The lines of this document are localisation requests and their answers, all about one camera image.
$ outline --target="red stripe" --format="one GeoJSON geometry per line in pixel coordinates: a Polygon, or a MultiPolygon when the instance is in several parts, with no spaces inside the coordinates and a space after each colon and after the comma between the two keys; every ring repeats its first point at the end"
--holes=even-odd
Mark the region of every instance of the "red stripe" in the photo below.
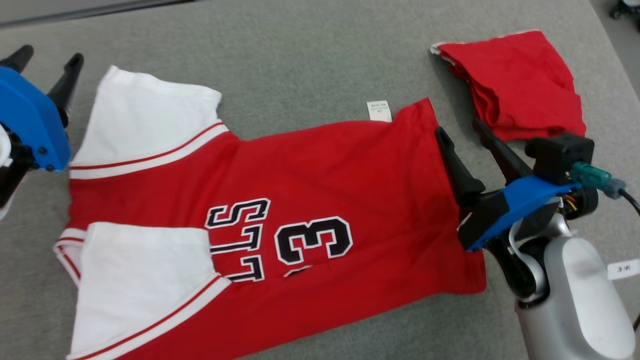
{"type": "Polygon", "coordinates": [[[175,310],[174,312],[170,313],[169,315],[167,315],[166,317],[164,317],[162,320],[160,320],[160,321],[156,322],[155,324],[151,325],[150,327],[147,327],[147,328],[146,328],[146,329],[144,329],[144,330],[138,331],[137,333],[135,333],[135,334],[133,334],[133,335],[129,336],[128,338],[123,339],[123,340],[120,340],[120,341],[118,341],[117,343],[115,343],[115,344],[113,344],[113,345],[111,345],[111,346],[108,346],[108,347],[106,347],[106,348],[103,348],[103,349],[102,349],[102,350],[100,350],[100,351],[96,351],[96,352],[94,352],[94,353],[92,353],[92,354],[89,354],[89,355],[87,355],[87,356],[77,357],[77,358],[75,358],[75,360],[86,360],[86,359],[89,359],[89,358],[91,358],[91,357],[93,357],[93,356],[98,356],[98,355],[100,355],[100,354],[103,354],[103,353],[105,353],[105,352],[107,352],[107,351],[109,351],[109,350],[111,350],[111,349],[113,349],[113,348],[116,348],[116,347],[118,347],[118,346],[120,346],[120,345],[122,345],[122,344],[126,343],[127,341],[129,341],[129,340],[131,340],[131,339],[133,339],[133,338],[137,338],[138,336],[140,336],[140,335],[144,334],[145,332],[148,332],[149,330],[153,329],[154,327],[157,327],[157,326],[158,326],[158,325],[160,325],[161,323],[163,323],[163,322],[167,321],[167,320],[168,320],[169,318],[171,318],[173,315],[176,315],[177,313],[179,313],[180,311],[182,311],[185,307],[189,306],[189,304],[190,304],[190,303],[192,303],[195,299],[197,299],[200,295],[202,295],[202,293],[203,293],[206,289],[208,289],[208,288],[209,288],[209,287],[210,287],[214,282],[216,282],[218,279],[220,279],[220,276],[216,276],[216,277],[215,277],[215,278],[214,278],[214,279],[213,279],[209,284],[207,284],[204,288],[202,288],[202,290],[198,291],[198,293],[197,293],[194,297],[192,297],[189,301],[187,301],[187,302],[186,302],[186,303],[184,303],[182,306],[180,306],[177,310],[175,310]]]}
{"type": "Polygon", "coordinates": [[[62,254],[62,257],[65,258],[69,266],[71,266],[71,270],[74,271],[74,273],[76,274],[76,277],[78,278],[78,280],[80,280],[80,272],[76,268],[74,262],[71,261],[71,258],[67,256],[67,253],[65,252],[65,248],[63,248],[62,246],[58,246],[58,251],[60,251],[60,254],[62,254]]]}
{"type": "Polygon", "coordinates": [[[60,239],[58,239],[58,241],[62,241],[62,240],[77,241],[77,242],[79,242],[79,243],[83,243],[83,242],[84,242],[84,240],[79,239],[79,238],[67,238],[67,237],[65,237],[65,238],[60,238],[60,239]]]}
{"type": "Polygon", "coordinates": [[[162,154],[158,154],[158,155],[153,155],[153,156],[149,156],[147,158],[143,158],[143,159],[137,159],[137,160],[129,160],[129,161],[123,161],[121,163],[113,163],[113,164],[107,164],[107,165],[92,165],[92,166],[85,166],[85,167],[70,167],[71,170],[90,170],[90,169],[95,169],[95,168],[108,168],[108,167],[118,167],[118,166],[122,166],[122,165],[129,165],[129,164],[135,164],[135,163],[141,163],[143,161],[148,161],[148,160],[153,160],[153,159],[157,159],[160,158],[162,156],[166,156],[169,155],[173,152],[176,152],[180,149],[182,149],[183,147],[189,145],[190,143],[192,143],[194,140],[196,140],[198,137],[202,136],[204,133],[206,133],[207,131],[213,129],[216,126],[222,125],[221,122],[217,123],[217,124],[213,124],[211,126],[209,126],[208,128],[202,130],[201,132],[199,132],[196,136],[192,137],[189,141],[187,141],[186,143],[176,147],[173,150],[169,150],[167,152],[163,152],[162,154]]]}

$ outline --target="caster wheel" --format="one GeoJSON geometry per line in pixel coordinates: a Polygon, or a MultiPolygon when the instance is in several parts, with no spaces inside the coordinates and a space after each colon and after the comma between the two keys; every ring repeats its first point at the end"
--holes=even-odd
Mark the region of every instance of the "caster wheel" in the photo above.
{"type": "Polygon", "coordinates": [[[609,16],[612,19],[620,19],[620,17],[622,16],[622,11],[620,11],[620,7],[614,6],[613,8],[611,8],[611,10],[609,11],[609,16]]]}

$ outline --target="clothing tag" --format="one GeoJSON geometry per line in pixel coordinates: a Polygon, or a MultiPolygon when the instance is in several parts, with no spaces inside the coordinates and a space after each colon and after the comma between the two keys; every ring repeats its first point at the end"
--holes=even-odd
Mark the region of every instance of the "clothing tag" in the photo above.
{"type": "Polygon", "coordinates": [[[391,110],[386,100],[367,101],[367,108],[371,120],[391,122],[391,110]]]}
{"type": "Polygon", "coordinates": [[[607,266],[607,273],[609,273],[609,280],[624,279],[640,274],[640,259],[609,264],[609,266],[607,266]]]}

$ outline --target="gray fabric surface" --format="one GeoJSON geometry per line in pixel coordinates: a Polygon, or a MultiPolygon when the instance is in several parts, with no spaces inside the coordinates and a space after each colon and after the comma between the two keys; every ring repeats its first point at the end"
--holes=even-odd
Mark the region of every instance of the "gray fabric surface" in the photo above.
{"type": "MultiPolygon", "coordinates": [[[[114,64],[219,90],[220,117],[244,139],[366,118],[366,101],[386,99],[395,113],[430,97],[472,173],[499,188],[499,170],[471,131],[464,82],[427,48],[529,28],[542,29],[573,71],[596,141],[595,164],[640,197],[640,104],[581,0],[216,0],[0,31],[0,53],[33,44],[36,56],[24,74],[43,89],[74,52],[85,55],[68,129],[75,151],[96,86],[114,64]]],[[[67,175],[39,172],[0,223],[0,359],[67,354],[76,293],[51,252],[67,205],[67,175]]],[[[603,199],[596,214],[573,226],[605,262],[640,256],[640,222],[622,201],[603,199]]],[[[513,298],[486,258],[483,294],[434,296],[250,359],[525,359],[513,298]]],[[[616,287],[635,316],[640,277],[616,287]]],[[[212,325],[222,326],[215,319],[212,325]]]]}

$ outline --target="yellow wire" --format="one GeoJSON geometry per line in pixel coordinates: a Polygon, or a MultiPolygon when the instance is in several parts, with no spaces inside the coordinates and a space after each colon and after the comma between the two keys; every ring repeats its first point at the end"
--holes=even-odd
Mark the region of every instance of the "yellow wire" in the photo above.
{"type": "Polygon", "coordinates": [[[573,205],[573,203],[567,199],[565,199],[565,201],[567,202],[567,204],[571,205],[571,207],[573,208],[574,211],[578,211],[578,208],[575,207],[575,205],[573,205]]]}

